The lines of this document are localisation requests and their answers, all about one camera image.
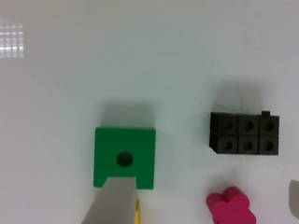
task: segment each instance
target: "green block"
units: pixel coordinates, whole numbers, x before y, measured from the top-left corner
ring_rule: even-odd
[[[136,177],[138,189],[153,189],[156,131],[96,128],[93,185],[102,188],[109,176]]]

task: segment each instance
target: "hole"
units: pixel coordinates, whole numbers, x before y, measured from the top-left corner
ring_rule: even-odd
[[[245,128],[245,130],[246,131],[250,131],[250,130],[252,130],[253,129],[253,122],[252,121],[246,121],[245,123],[244,123],[244,128]]]
[[[267,141],[264,143],[263,147],[264,147],[264,149],[270,151],[274,148],[274,144],[270,141]]]
[[[128,167],[133,162],[133,156],[128,151],[122,151],[119,153],[119,155],[116,158],[116,162],[121,167]]]
[[[244,144],[243,144],[243,148],[245,150],[251,150],[253,148],[253,144],[250,142],[250,141],[246,141]]]
[[[233,147],[233,143],[232,143],[230,140],[225,140],[225,141],[223,142],[222,146],[223,146],[225,149],[229,150],[229,149],[231,149],[231,148]]]
[[[234,124],[229,120],[225,123],[224,127],[226,130],[231,130],[234,127]]]
[[[267,121],[264,125],[267,131],[272,131],[274,129],[274,123],[272,121]]]

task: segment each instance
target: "gray object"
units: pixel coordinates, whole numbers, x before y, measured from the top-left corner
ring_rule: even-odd
[[[134,224],[135,177],[109,177],[82,224]]]

